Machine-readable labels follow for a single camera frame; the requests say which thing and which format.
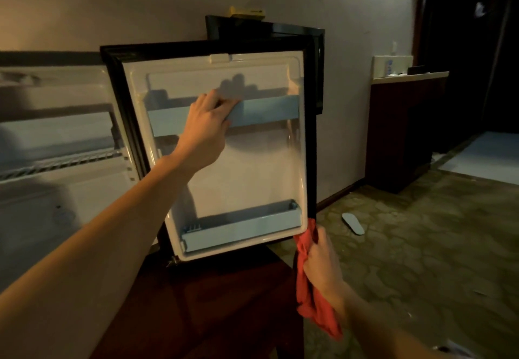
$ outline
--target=person's right arm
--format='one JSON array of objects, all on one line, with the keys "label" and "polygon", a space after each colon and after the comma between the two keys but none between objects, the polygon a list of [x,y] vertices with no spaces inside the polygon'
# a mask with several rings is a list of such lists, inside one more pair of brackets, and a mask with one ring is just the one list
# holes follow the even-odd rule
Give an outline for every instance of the person's right arm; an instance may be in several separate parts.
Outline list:
[{"label": "person's right arm", "polygon": [[437,359],[434,352],[403,330],[389,327],[372,306],[342,279],[341,266],[330,238],[318,227],[319,242],[313,244],[305,262],[308,280],[332,305],[338,319],[349,328],[368,358]]}]

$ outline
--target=forearm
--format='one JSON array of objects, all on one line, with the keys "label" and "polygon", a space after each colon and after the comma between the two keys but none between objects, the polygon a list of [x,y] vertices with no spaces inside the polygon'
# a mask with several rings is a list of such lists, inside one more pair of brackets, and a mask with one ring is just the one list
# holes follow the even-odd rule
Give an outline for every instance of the forearm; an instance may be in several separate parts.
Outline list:
[{"label": "forearm", "polygon": [[88,357],[192,174],[172,154],[0,295],[0,356]]},{"label": "forearm", "polygon": [[440,355],[405,331],[388,326],[346,283],[340,298],[332,301],[340,320],[350,328],[368,358],[428,359]]}]

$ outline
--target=white mat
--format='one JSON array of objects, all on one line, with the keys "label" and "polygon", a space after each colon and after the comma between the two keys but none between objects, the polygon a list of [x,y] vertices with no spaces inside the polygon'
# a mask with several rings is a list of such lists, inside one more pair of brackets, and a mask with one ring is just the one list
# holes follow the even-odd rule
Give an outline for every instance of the white mat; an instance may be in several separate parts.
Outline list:
[{"label": "white mat", "polygon": [[519,185],[519,133],[485,132],[439,169]]}]

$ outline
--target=flat screen tv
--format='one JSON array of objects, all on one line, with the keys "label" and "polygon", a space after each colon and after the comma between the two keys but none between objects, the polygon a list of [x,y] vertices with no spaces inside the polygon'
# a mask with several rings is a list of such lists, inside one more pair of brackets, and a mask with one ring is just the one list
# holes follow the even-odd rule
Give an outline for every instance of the flat screen tv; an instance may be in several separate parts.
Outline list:
[{"label": "flat screen tv", "polygon": [[317,89],[317,114],[323,112],[324,86],[324,29],[302,27],[300,25],[269,23],[259,20],[245,20],[217,15],[205,16],[207,39],[264,39],[269,37],[311,35],[315,39],[315,84]]}]

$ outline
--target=hand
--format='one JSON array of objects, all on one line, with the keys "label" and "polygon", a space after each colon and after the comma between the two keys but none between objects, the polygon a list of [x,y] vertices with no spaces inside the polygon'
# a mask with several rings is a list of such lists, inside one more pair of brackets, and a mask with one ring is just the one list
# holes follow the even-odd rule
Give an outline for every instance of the hand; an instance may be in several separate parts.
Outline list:
[{"label": "hand", "polygon": [[308,280],[343,318],[341,322],[345,323],[344,305],[353,290],[342,279],[339,258],[326,230],[318,225],[317,232],[319,241],[312,244],[304,270]]},{"label": "hand", "polygon": [[191,104],[184,133],[173,152],[190,173],[194,174],[218,159],[230,126],[226,117],[238,102],[237,99],[223,99],[211,90]]}]

